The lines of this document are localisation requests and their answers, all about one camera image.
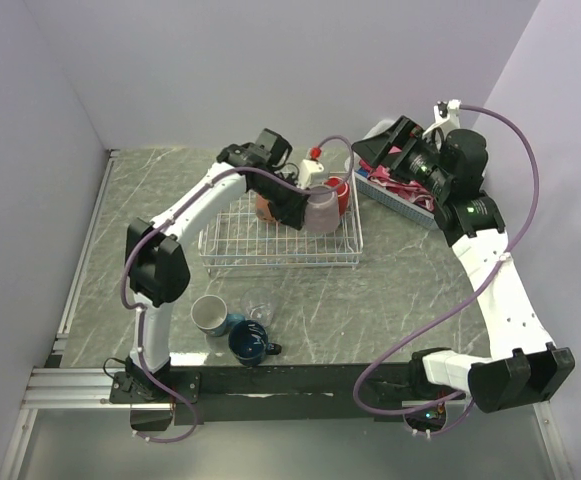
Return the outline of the mauve purple mug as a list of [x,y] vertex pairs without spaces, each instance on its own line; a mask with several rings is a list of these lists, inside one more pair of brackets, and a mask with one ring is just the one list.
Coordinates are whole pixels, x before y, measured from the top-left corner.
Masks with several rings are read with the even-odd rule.
[[331,187],[314,186],[310,189],[304,216],[304,228],[313,234],[329,234],[339,225],[338,195]]

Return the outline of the red mug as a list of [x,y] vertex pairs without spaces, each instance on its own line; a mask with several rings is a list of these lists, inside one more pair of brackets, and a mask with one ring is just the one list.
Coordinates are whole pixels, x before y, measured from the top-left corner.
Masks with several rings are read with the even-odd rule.
[[341,177],[331,176],[324,182],[324,185],[336,189],[339,215],[343,216],[349,204],[349,183],[344,181]]

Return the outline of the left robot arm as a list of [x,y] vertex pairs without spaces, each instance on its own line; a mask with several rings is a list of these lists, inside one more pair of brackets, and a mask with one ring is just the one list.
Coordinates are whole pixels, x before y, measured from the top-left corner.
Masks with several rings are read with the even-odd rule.
[[306,158],[286,173],[291,152],[290,143],[269,129],[253,142],[231,144],[173,206],[128,226],[120,289],[122,305],[135,313],[135,337],[125,372],[146,401],[159,401],[169,392],[172,310],[191,280],[185,250],[209,221],[254,191],[268,201],[277,222],[302,227],[315,162]]

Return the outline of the small clear glass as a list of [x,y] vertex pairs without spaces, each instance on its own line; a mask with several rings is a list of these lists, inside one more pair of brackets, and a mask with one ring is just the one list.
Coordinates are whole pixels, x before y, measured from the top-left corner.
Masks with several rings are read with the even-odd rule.
[[243,314],[263,326],[270,326],[277,309],[275,294],[264,287],[254,287],[246,291],[241,299]]

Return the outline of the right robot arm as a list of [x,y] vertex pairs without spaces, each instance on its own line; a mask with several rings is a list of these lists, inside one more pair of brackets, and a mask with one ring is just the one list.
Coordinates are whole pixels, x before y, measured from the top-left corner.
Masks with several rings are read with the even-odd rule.
[[485,138],[458,127],[424,130],[402,116],[354,142],[352,150],[367,165],[382,166],[391,178],[414,181],[432,195],[435,221],[469,278],[488,332],[486,357],[444,347],[414,353],[399,388],[420,400],[462,392],[484,413],[550,400],[574,370],[575,358],[555,345],[535,313],[512,259],[514,243],[482,187]]

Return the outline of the salmon pink mug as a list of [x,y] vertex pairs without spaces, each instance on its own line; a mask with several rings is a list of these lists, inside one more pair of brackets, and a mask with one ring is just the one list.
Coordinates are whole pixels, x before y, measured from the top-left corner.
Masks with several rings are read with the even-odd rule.
[[261,195],[256,195],[255,214],[260,221],[271,224],[275,224],[277,222],[271,213],[270,202]]

